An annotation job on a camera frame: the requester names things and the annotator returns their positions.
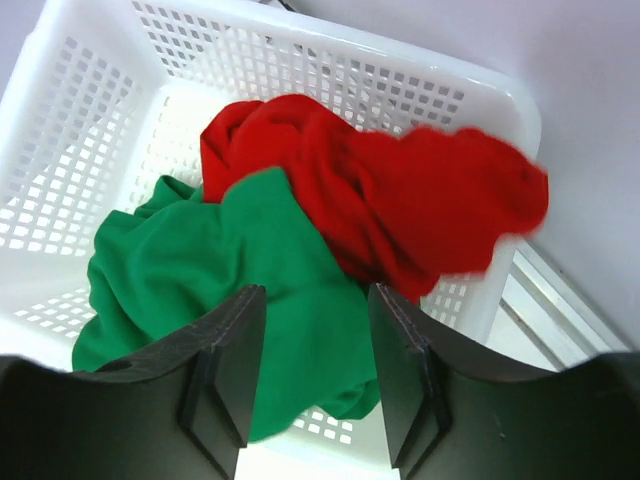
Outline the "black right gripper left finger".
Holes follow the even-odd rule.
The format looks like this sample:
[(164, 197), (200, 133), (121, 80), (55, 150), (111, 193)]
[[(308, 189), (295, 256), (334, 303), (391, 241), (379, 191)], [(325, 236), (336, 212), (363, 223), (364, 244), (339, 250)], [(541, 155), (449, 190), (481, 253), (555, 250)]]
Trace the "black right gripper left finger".
[(94, 372), (1, 360), (5, 479), (231, 479), (250, 433), (266, 292)]

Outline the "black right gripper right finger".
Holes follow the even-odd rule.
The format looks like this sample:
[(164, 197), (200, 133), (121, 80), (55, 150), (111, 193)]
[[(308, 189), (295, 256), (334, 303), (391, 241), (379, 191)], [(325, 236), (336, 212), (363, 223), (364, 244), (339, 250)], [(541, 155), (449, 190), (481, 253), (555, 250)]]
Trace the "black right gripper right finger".
[(551, 372), (369, 291), (391, 465), (404, 479), (635, 479), (639, 356)]

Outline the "red t shirt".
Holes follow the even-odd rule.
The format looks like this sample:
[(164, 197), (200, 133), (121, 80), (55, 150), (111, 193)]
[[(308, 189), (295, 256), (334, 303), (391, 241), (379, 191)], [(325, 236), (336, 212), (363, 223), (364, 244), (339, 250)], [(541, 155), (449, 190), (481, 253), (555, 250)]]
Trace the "red t shirt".
[(549, 207), (546, 171), (479, 129), (360, 131), (300, 94), (224, 107), (200, 153), (207, 201), (280, 168), (342, 270), (411, 301), (444, 276), (486, 273), (498, 243)]

